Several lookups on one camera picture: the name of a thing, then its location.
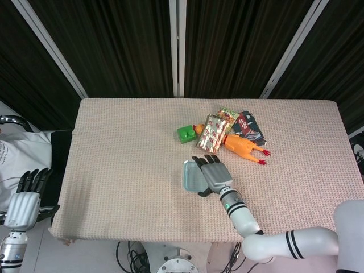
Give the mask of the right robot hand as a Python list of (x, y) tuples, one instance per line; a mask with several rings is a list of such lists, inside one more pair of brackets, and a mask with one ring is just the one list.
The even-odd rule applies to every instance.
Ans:
[(212, 193), (220, 194), (224, 188), (232, 187), (233, 178), (230, 172), (215, 154), (206, 154), (204, 158), (193, 156), (192, 159), (202, 172), (208, 185), (203, 192), (198, 193), (199, 196), (207, 197)]

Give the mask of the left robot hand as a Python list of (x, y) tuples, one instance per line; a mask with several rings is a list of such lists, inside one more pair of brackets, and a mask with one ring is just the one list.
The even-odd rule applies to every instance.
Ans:
[(19, 180), (16, 192), (11, 196), (9, 207), (1, 224), (13, 231), (28, 231), (37, 222), (53, 217), (60, 205), (40, 206), (53, 170), (44, 168), (25, 172)]

